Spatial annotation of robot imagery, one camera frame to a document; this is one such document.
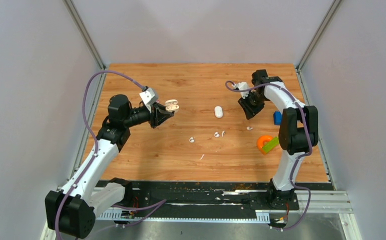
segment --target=floor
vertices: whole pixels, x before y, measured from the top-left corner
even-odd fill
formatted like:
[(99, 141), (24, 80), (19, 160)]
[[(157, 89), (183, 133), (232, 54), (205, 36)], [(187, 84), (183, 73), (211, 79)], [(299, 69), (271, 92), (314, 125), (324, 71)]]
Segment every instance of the floor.
[[(164, 102), (179, 101), (176, 115), (156, 129), (143, 123), (130, 128), (131, 136), (119, 155), (110, 163), (102, 179), (113, 177), (149, 181), (232, 181), (267, 182), (275, 174), (281, 156), (277, 146), (267, 155), (256, 147), (261, 135), (278, 136), (279, 127), (272, 115), (277, 109), (271, 102), (254, 118), (246, 120), (237, 103), (239, 93), (227, 90), (226, 80), (246, 81), (251, 74), (267, 69), (279, 76), (301, 101), (302, 92), (292, 64), (112, 64), (110, 70), (127, 74), (139, 83), (152, 87)], [(93, 122), (95, 133), (107, 116), (109, 99), (125, 94), (137, 107), (140, 89), (129, 81), (108, 74)], [(223, 118), (213, 109), (222, 106)], [(214, 137), (225, 131), (224, 137)], [(92, 148), (90, 139), (86, 151)], [(318, 147), (302, 163), (298, 182), (327, 182)]]

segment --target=blue block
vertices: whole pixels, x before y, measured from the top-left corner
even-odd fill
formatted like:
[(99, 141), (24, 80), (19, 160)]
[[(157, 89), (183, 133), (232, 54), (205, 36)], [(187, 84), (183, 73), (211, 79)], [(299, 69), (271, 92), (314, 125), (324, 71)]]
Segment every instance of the blue block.
[(279, 111), (274, 112), (274, 124), (280, 126), (281, 125), (281, 113)]

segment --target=gray wall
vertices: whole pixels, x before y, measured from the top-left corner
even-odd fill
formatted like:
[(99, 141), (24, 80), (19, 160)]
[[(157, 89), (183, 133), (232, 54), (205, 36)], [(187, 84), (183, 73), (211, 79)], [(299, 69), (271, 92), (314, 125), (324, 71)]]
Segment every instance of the gray wall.
[(332, 0), (74, 0), (105, 63), (295, 63)]
[(97, 70), (62, 1), (0, 0), (0, 239), (38, 239), (65, 181)]
[(386, 1), (343, 1), (303, 73), (363, 239), (386, 239)]

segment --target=orange cylinder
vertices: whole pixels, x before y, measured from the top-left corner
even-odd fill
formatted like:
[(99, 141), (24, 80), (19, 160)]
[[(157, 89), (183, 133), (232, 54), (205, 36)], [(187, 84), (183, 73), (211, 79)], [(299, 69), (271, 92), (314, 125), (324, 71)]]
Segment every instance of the orange cylinder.
[(266, 154), (263, 150), (262, 147), (265, 145), (265, 143), (269, 142), (272, 140), (272, 137), (269, 135), (263, 135), (258, 138), (258, 141), (256, 141), (256, 146), (258, 147), (259, 151), (263, 153), (264, 155)]

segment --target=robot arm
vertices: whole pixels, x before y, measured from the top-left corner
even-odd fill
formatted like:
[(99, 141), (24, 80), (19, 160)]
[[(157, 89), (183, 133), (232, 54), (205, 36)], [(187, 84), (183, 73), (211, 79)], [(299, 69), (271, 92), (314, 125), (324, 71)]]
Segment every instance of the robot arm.
[(238, 102), (247, 119), (258, 114), (264, 108), (265, 101), (272, 101), (282, 112), (278, 138), (283, 151), (277, 173), (271, 179), (268, 189), (268, 202), (276, 206), (291, 199), (294, 194), (294, 186), (291, 183), (295, 182), (303, 161), (303, 157), (299, 159), (298, 157), (309, 152), (304, 127), (297, 126), (298, 121), (302, 122), (299, 108), (305, 114), (306, 127), (312, 146), (318, 143), (318, 112), (315, 106), (306, 106), (294, 97), (279, 77), (269, 77), (266, 70), (254, 72), (252, 83), (253, 89), (249, 88), (246, 82), (233, 85), (235, 92), (241, 92)]
[[(115, 203), (126, 205), (132, 199), (132, 184), (120, 178), (109, 181), (105, 188), (92, 195), (109, 163), (122, 150), (130, 136), (129, 128), (148, 122), (152, 128), (174, 116), (179, 109), (178, 101), (169, 100), (165, 105), (157, 103), (158, 96), (151, 88), (140, 93), (143, 105), (132, 108), (127, 96), (119, 94), (110, 98), (109, 115), (104, 119), (97, 134), (99, 149), (94, 146), (76, 174), (57, 191), (50, 191), (45, 199), (47, 222), (55, 229), (57, 209), (67, 197), (59, 221), (60, 232), (85, 238), (94, 226), (95, 219)], [(74, 188), (68, 196), (69, 189)]]

